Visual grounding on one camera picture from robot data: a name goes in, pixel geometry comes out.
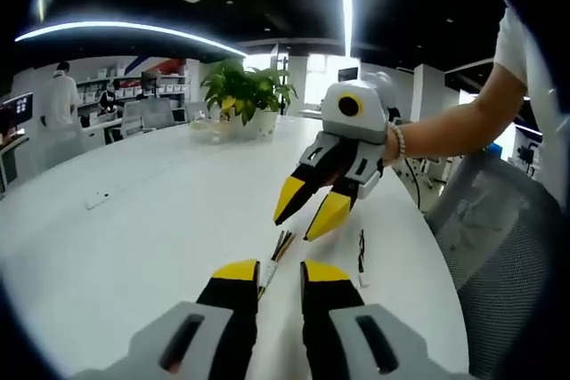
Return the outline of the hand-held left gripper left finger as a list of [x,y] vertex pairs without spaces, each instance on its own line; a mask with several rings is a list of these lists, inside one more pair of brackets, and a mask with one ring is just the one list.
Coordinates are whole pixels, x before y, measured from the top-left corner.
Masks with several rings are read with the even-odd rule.
[[76,379],[244,379],[257,340],[260,262],[215,271],[195,302],[180,302],[132,337],[126,355]]

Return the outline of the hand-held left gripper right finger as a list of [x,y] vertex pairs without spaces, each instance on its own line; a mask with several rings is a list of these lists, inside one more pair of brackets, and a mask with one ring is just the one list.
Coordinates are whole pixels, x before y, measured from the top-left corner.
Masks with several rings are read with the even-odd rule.
[[302,328],[313,379],[466,379],[428,356],[426,340],[383,306],[366,304],[349,276],[300,264]]

